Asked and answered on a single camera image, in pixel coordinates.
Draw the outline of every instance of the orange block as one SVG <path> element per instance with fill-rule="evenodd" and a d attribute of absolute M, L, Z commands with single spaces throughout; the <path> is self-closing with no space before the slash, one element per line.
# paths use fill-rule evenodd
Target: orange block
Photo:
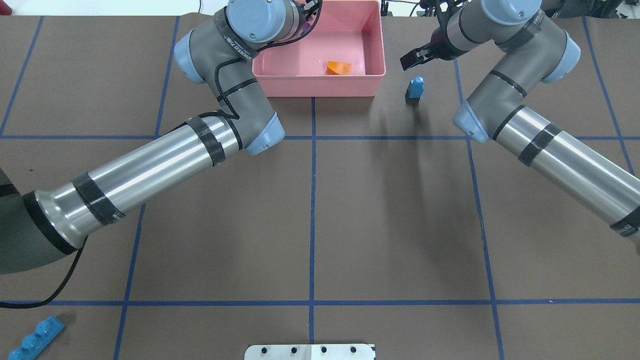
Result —
<path fill-rule="evenodd" d="M 326 66 L 326 73 L 329 75 L 351 75 L 351 64 L 329 61 Z"/>

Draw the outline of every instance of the blue object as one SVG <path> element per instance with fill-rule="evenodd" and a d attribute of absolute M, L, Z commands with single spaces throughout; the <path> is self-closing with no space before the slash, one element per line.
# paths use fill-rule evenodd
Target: blue object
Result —
<path fill-rule="evenodd" d="M 36 332 L 22 340 L 22 346 L 9 354 L 9 360 L 34 360 L 64 328 L 65 324 L 50 316 L 36 326 Z"/>
<path fill-rule="evenodd" d="M 193 65 L 193 60 L 191 59 L 189 41 L 191 40 L 191 33 L 193 30 L 195 29 L 189 31 L 187 35 L 184 35 L 184 37 L 178 41 L 178 44 L 175 44 L 175 47 L 173 48 L 173 57 L 175 58 L 175 62 L 178 63 L 180 70 L 187 75 L 189 80 L 194 83 L 204 84 L 205 81 L 196 71 L 196 67 Z"/>
<path fill-rule="evenodd" d="M 486 130 L 482 124 L 480 124 L 478 116 L 476 116 L 476 113 L 466 100 L 462 103 L 462 106 L 460 106 L 455 116 L 453 116 L 453 124 L 479 143 L 489 140 L 489 135 L 486 134 Z"/>
<path fill-rule="evenodd" d="M 281 142 L 282 139 L 284 139 L 284 128 L 280 123 L 280 119 L 278 119 L 278 113 L 275 113 L 271 120 L 269 120 L 269 124 L 262 129 L 260 135 L 245 149 L 249 154 L 255 156 Z"/>
<path fill-rule="evenodd" d="M 285 2 L 280 0 L 230 0 L 227 19 L 231 28 L 247 42 L 269 42 L 284 27 Z"/>
<path fill-rule="evenodd" d="M 542 0 L 481 0 L 484 14 L 502 25 L 519 25 L 538 12 Z"/>
<path fill-rule="evenodd" d="M 424 79 L 422 76 L 416 76 L 409 81 L 409 87 L 406 89 L 406 97 L 408 99 L 420 99 L 424 91 Z"/>
<path fill-rule="evenodd" d="M 569 33 L 566 31 L 564 33 L 566 34 L 566 47 L 564 49 L 564 54 L 551 74 L 542 79 L 543 83 L 553 83 L 562 79 L 571 70 L 573 70 L 573 68 L 578 64 L 578 60 L 580 60 L 580 47 L 569 36 Z"/>

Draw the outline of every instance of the blue lego block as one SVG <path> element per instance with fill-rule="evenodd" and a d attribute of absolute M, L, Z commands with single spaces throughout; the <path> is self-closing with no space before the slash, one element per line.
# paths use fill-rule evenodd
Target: blue lego block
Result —
<path fill-rule="evenodd" d="M 422 76 L 416 76 L 409 82 L 409 87 L 406 89 L 406 97 L 407 99 L 420 99 L 423 91 L 424 79 Z"/>
<path fill-rule="evenodd" d="M 64 328 L 65 324 L 50 316 L 36 326 L 36 332 L 22 340 L 22 346 L 9 354 L 9 360 L 34 360 Z"/>

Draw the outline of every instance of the pink box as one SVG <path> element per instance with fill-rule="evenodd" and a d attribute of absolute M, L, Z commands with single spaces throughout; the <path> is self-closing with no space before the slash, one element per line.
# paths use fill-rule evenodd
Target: pink box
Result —
<path fill-rule="evenodd" d="M 351 75 L 328 75 L 329 61 L 351 64 Z M 263 51 L 253 73 L 268 97 L 374 96 L 386 73 L 380 4 L 323 1 L 316 28 L 304 39 Z"/>

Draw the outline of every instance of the brown table surface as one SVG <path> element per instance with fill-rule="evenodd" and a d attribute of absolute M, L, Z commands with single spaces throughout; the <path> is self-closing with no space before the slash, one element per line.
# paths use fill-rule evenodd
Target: brown table surface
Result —
<path fill-rule="evenodd" d="M 171 60 L 206 18 L 0 17 L 0 166 L 18 189 L 57 187 L 215 110 Z M 640 22 L 558 23 L 582 58 L 525 103 L 640 171 Z M 452 125 L 457 79 L 468 96 L 502 55 L 493 44 L 400 69 L 436 24 L 384 18 L 376 97 L 272 99 L 280 145 L 97 231 L 51 306 L 0 311 L 0 358 L 55 315 L 67 328 L 39 359 L 242 359 L 310 341 L 374 343 L 378 359 L 636 359 L 633 244 Z M 46 298 L 71 260 L 0 276 L 0 300 Z"/>

